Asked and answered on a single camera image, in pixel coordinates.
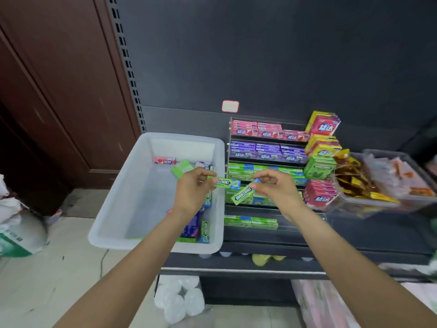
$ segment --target plastic container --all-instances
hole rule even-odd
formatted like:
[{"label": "plastic container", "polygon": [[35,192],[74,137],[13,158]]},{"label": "plastic container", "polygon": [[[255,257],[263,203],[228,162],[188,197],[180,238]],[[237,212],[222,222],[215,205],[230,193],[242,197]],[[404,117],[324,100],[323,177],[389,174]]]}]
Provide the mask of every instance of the plastic container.
[{"label": "plastic container", "polygon": [[[351,153],[351,155],[355,159],[363,161],[364,154]],[[331,174],[328,177],[328,180],[331,180],[334,183],[338,196],[326,207],[326,214],[339,214],[347,217],[365,219],[380,211],[398,210],[400,207],[400,204],[396,202],[348,197],[343,193],[343,190],[334,174]]]},{"label": "plastic container", "polygon": [[[173,206],[177,178],[171,164],[154,164],[153,157],[175,157],[193,163],[204,161],[225,176],[225,144],[216,138],[148,132],[141,135],[91,227],[88,240],[94,246],[117,250],[134,248]],[[211,254],[223,243],[225,189],[217,188],[212,207],[202,220],[210,223],[210,243],[177,242],[172,252]]]},{"label": "plastic container", "polygon": [[[383,151],[379,149],[364,149],[364,154],[373,154],[375,158],[386,157],[388,159],[394,159],[399,157],[402,161],[407,162],[412,169],[414,169],[418,175],[429,185],[429,187],[437,193],[437,184],[434,180],[424,171],[407,153]],[[426,207],[430,204],[437,203],[437,197],[427,197],[424,195],[402,195],[396,197],[401,202],[399,210],[404,212],[414,212],[418,209]]]}]

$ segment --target white floor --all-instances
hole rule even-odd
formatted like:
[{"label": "white floor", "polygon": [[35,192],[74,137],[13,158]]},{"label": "white floor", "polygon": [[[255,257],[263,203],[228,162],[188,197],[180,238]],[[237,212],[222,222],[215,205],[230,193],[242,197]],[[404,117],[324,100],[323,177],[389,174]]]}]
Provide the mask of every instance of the white floor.
[{"label": "white floor", "polygon": [[[127,251],[95,248],[87,236],[93,219],[63,217],[42,252],[22,259],[0,259],[0,326],[50,328],[101,274]],[[145,297],[132,328],[167,327],[153,304],[154,285]],[[215,327],[300,328],[298,310],[289,307],[220,306],[212,309]]]}]

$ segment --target person's right hand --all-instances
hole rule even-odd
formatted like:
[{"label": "person's right hand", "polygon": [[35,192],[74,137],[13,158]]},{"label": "person's right hand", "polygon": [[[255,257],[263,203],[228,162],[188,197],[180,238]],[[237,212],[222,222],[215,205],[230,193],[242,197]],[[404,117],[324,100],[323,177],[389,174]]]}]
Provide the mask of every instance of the person's right hand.
[{"label": "person's right hand", "polygon": [[284,217],[293,219],[294,212],[306,208],[290,174],[268,168],[253,174],[252,178],[262,183],[252,182],[249,186],[272,199]]}]

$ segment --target wooden door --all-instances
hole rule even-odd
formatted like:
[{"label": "wooden door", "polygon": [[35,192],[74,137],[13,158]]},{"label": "wooden door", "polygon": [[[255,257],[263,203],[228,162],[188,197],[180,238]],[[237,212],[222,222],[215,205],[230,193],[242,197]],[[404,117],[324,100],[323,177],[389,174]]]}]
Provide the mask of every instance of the wooden door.
[{"label": "wooden door", "polygon": [[0,100],[74,186],[109,187],[140,130],[103,0],[0,2]]}]

